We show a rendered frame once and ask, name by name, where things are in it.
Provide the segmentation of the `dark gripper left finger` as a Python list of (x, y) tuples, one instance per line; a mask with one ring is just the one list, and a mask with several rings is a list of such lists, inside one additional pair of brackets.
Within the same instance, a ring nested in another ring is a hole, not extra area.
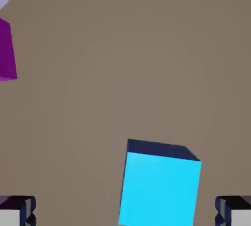
[(34, 196), (0, 196), (0, 226), (36, 226)]

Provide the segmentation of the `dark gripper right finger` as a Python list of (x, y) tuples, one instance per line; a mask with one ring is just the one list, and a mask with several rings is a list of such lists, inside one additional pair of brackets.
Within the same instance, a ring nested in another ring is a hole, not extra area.
[(251, 226), (251, 195), (217, 196), (215, 226)]

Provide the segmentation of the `small cyan cube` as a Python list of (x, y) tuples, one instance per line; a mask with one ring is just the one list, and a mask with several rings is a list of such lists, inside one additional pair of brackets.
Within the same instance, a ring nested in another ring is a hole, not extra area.
[(185, 146), (128, 139), (119, 226), (193, 226), (201, 161)]

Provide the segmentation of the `small purple cube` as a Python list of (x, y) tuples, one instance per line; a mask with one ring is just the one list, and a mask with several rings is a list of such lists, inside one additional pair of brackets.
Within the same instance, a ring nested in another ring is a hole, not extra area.
[(0, 81), (17, 79), (10, 23), (0, 18)]

